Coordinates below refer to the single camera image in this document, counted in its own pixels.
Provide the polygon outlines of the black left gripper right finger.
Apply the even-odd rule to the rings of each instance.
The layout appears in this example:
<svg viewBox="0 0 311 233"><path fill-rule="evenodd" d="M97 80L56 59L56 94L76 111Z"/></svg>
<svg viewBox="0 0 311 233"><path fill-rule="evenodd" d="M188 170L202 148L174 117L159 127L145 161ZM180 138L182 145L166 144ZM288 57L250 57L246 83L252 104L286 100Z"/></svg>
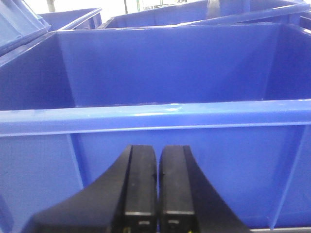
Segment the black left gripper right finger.
<svg viewBox="0 0 311 233"><path fill-rule="evenodd" d="M160 232L248 233L198 166L190 146L165 146L159 165Z"/></svg>

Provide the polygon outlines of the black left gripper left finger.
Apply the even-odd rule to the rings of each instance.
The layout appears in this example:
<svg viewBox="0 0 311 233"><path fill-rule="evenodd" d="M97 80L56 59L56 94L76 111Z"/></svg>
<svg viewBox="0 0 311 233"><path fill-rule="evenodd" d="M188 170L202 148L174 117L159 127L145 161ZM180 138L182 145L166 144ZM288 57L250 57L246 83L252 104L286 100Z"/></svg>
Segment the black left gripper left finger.
<svg viewBox="0 0 311 233"><path fill-rule="evenodd" d="M156 155L128 145L92 184L30 217L23 233L155 233Z"/></svg>

